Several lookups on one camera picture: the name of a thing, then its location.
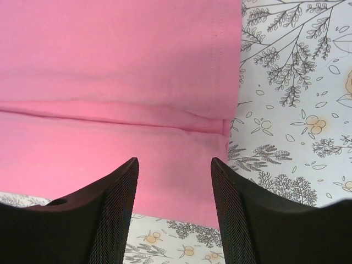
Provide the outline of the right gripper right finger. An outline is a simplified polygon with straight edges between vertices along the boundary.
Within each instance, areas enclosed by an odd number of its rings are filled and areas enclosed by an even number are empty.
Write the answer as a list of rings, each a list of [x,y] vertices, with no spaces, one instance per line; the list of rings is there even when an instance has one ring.
[[[351,263],[351,201],[318,208],[280,197],[211,161],[226,263]]]

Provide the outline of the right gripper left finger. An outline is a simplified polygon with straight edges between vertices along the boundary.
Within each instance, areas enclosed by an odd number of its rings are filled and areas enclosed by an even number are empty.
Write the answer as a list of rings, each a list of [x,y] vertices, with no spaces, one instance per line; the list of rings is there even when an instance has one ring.
[[[47,205],[1,204],[1,263],[122,263],[138,175],[132,158]]]

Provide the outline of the pink t shirt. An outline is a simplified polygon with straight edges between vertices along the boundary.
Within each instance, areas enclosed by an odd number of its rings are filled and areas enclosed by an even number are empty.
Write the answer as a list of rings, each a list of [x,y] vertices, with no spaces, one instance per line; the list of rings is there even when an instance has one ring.
[[[240,1],[1,1],[1,190],[56,199],[139,160],[138,214],[218,227]]]

